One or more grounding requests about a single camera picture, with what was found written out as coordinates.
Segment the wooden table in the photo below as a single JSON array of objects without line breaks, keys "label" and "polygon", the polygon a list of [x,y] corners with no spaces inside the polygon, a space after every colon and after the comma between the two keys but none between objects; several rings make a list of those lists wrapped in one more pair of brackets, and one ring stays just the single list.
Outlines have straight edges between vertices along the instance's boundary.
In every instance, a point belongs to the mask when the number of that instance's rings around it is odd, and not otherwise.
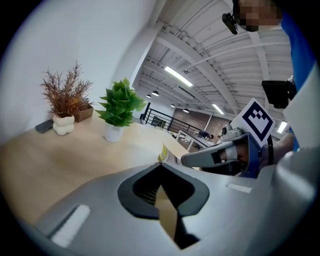
[{"label": "wooden table", "polygon": [[34,224],[85,182],[157,162],[163,143],[177,157],[187,153],[167,132],[148,125],[125,127],[117,143],[106,141],[104,131],[104,121],[94,114],[68,135],[31,129],[1,147],[1,190],[13,213]]}]

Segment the potted plant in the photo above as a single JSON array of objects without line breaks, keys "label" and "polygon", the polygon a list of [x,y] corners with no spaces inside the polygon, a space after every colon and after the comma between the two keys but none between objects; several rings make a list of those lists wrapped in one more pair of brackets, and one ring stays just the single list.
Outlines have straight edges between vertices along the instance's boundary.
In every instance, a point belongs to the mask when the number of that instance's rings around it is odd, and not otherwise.
[{"label": "potted plant", "polygon": [[81,68],[78,62],[68,70],[66,78],[61,79],[61,73],[51,73],[47,70],[41,86],[43,95],[50,104],[50,113],[53,113],[53,130],[63,136],[74,130],[75,117],[73,113],[79,112],[83,107],[83,99],[90,86],[89,80],[80,79]]},{"label": "potted plant", "polygon": [[100,97],[106,103],[99,102],[105,110],[96,110],[100,118],[105,121],[105,136],[109,142],[118,142],[125,126],[132,124],[134,110],[141,111],[146,103],[129,87],[127,78],[113,82],[112,89],[106,89],[106,96]]}]

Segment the white ceramic vase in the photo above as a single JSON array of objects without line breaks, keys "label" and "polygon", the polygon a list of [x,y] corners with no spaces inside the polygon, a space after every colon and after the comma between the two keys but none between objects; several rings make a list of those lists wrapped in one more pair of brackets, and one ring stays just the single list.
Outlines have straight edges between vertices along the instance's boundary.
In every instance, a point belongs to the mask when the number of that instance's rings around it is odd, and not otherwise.
[{"label": "white ceramic vase", "polygon": [[74,122],[74,116],[60,118],[55,115],[53,117],[53,130],[60,136],[72,133],[75,129]]},{"label": "white ceramic vase", "polygon": [[124,127],[114,126],[105,122],[104,138],[108,142],[118,142],[124,133]]}]

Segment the wooden planter box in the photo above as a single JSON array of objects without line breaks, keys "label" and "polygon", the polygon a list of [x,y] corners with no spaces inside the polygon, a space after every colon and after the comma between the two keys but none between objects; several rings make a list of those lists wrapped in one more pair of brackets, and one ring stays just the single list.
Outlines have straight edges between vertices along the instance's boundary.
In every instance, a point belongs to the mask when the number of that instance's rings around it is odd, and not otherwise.
[{"label": "wooden planter box", "polygon": [[87,109],[73,114],[74,115],[74,121],[77,122],[77,123],[80,123],[81,121],[92,117],[93,113],[94,113],[94,108],[91,105],[89,105]]}]

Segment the green artificial plant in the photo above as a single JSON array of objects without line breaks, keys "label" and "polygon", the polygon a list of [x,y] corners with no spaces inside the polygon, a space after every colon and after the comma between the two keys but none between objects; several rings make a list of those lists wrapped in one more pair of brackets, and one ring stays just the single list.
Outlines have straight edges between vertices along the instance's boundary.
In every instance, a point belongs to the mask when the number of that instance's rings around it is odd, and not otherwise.
[{"label": "green artificial plant", "polygon": [[141,111],[146,103],[129,87],[130,82],[125,77],[123,81],[113,82],[112,89],[106,89],[106,96],[100,97],[106,103],[99,102],[105,110],[96,110],[100,118],[108,124],[123,127],[132,124],[134,110]]}]

